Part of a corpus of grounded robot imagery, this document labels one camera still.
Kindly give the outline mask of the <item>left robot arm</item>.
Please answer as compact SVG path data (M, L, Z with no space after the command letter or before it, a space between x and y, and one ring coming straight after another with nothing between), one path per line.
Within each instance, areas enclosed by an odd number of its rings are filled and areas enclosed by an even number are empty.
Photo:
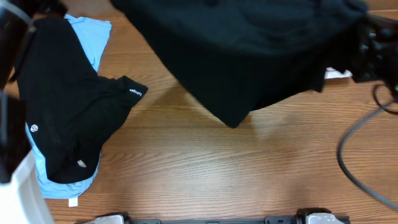
M7 86L17 79L14 66L35 32L34 17L66 11L60 0L1 1L1 223L54 222L37 182L25 103Z

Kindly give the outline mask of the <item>black t-shirt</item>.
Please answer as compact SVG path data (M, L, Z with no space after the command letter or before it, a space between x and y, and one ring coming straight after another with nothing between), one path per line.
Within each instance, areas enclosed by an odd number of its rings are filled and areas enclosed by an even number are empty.
M231 128L254 110L323 90L345 71L367 4L347 0L117 0L171 74Z

